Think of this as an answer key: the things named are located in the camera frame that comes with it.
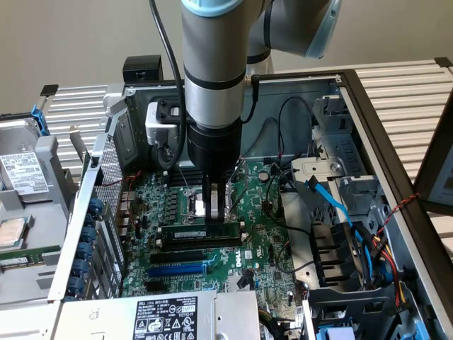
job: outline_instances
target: screw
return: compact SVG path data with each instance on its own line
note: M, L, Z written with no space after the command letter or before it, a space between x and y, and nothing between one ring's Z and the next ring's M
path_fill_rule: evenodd
M341 170L341 165L339 163L332 163L331 170L333 172L339 172Z

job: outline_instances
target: power supply label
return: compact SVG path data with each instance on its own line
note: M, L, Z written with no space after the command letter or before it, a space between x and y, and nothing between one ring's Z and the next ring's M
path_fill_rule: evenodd
M197 297L137 303L132 340L196 340Z

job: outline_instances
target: gray wall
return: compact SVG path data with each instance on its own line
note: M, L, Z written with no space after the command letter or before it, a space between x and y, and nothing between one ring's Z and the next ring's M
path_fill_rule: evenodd
M180 0L157 4L182 65ZM147 0L0 0L0 17L0 113L30 110L44 84L121 81L126 56L165 54ZM273 52L274 66L453 60L452 18L453 0L343 0L326 57Z

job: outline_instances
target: blue drive latch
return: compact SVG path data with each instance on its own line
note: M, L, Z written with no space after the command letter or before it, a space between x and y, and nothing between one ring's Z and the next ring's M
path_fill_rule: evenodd
M38 122L38 126L41 130L41 135L43 136L50 135L49 129L47 128L47 123L45 122L45 117L42 114L42 111L36 106L36 104L33 106L31 110L31 115Z

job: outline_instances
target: barcode sticker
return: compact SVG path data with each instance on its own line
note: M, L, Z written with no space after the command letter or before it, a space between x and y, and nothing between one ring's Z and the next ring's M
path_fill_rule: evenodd
M34 152L5 154L0 161L9 181L19 195L46 193L49 191L38 158Z

